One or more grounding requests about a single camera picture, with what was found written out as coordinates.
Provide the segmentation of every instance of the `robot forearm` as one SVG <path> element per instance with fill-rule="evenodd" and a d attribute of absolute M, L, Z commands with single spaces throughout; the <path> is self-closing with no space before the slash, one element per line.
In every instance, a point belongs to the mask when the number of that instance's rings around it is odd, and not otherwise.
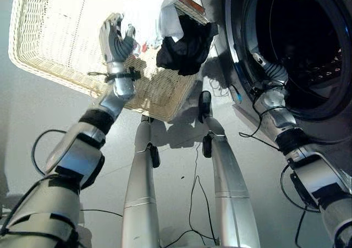
<path fill-rule="evenodd" d="M 340 173 L 296 124 L 285 107 L 286 90 L 276 84 L 265 91 L 254 108 L 263 131 L 279 146 L 293 170 L 291 180 L 307 206 L 319 209 L 336 248 L 352 245 L 352 195 Z"/>
<path fill-rule="evenodd" d="M 103 167 L 100 148 L 123 106 L 135 95 L 134 74 L 123 62 L 132 50 L 134 29 L 120 38 L 121 15 L 100 29 L 102 53 L 112 80 L 50 154 L 46 177 L 36 182 L 14 207 L 1 229 L 0 247 L 78 247 L 80 190 L 90 186 Z"/>

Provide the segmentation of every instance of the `gray floor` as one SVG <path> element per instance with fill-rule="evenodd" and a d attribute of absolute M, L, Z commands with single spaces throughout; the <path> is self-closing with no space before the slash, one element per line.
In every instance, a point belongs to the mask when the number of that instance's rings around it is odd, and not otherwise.
<path fill-rule="evenodd" d="M 10 62 L 7 47 L 11 2 L 0 0 L 0 201 L 6 208 L 12 208 L 18 197 L 40 178 L 30 162 L 31 146 L 37 135 L 48 128 L 67 130 L 90 102 L 90 97 L 24 72 Z M 195 91 L 176 119 L 170 123 L 155 121 L 153 124 L 153 139 L 162 161 L 154 172 L 162 245 L 189 229 L 188 210 L 196 148 L 203 134 L 202 125 L 195 120 L 195 106 L 199 92 L 207 89 L 213 95 L 214 117 L 225 127 L 247 182 L 262 247 L 295 247 L 294 235 L 301 212 L 288 203 L 279 189 L 284 158 L 264 144 L 239 137 L 239 131 L 251 132 L 254 126 L 249 123 L 247 126 L 233 109 L 227 90 L 222 89 L 223 82 L 218 78 L 217 70 L 216 58 L 210 58 L 203 67 Z M 106 164 L 95 184 L 81 193 L 83 208 L 122 212 L 139 120 L 139 114 L 124 110 L 114 124 L 103 148 Z M 49 134 L 40 142 L 36 154 L 40 163 L 44 163 L 59 138 L 59 134 Z M 215 221 L 212 163 L 201 153 L 197 172 L 210 199 L 211 216 Z M 299 201 L 288 178 L 285 186 L 289 195 Z M 192 224 L 210 235 L 206 205 L 199 188 L 194 195 Z M 83 243 L 88 247 L 120 247 L 119 217 L 85 212 L 81 216 L 80 231 Z M 299 242 L 304 248 L 331 247 L 319 215 L 306 216 Z M 177 243 L 178 246 L 200 244 L 200 238 L 193 233 Z"/>

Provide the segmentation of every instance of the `black joint cover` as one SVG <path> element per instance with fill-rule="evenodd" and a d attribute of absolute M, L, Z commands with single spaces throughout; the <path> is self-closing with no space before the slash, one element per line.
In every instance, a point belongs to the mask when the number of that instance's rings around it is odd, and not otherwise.
<path fill-rule="evenodd" d="M 309 137 L 301 129 L 289 129 L 276 138 L 277 145 L 284 155 L 294 149 L 310 144 Z"/>
<path fill-rule="evenodd" d="M 114 123 L 114 119 L 107 112 L 100 111 L 98 109 L 89 109 L 80 118 L 79 122 L 89 123 L 107 135 L 111 125 Z"/>

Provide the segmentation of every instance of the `laundry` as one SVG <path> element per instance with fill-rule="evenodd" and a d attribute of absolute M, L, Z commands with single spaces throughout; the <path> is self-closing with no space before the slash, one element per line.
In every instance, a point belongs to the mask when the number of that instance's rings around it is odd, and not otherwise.
<path fill-rule="evenodd" d="M 202 25 L 186 15 L 179 17 L 184 36 L 174 42 L 165 37 L 156 58 L 158 67 L 179 70 L 182 76 L 196 74 L 208 57 L 213 37 L 218 34 L 216 23 Z"/>
<path fill-rule="evenodd" d="M 128 25 L 136 29 L 134 54 L 144 52 L 146 47 L 156 48 L 165 36 L 175 41 L 183 37 L 174 2 L 177 0 L 134 0 L 124 11 L 121 31 L 124 35 Z"/>

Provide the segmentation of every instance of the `washing machine door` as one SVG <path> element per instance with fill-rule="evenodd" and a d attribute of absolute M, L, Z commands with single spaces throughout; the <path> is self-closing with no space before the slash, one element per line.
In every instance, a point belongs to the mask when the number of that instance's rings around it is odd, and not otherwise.
<path fill-rule="evenodd" d="M 258 118 L 252 89 L 266 76 L 250 53 L 257 49 L 287 68 L 287 106 L 330 162 L 352 175 L 352 0 L 222 2 L 216 48 L 243 115 Z"/>

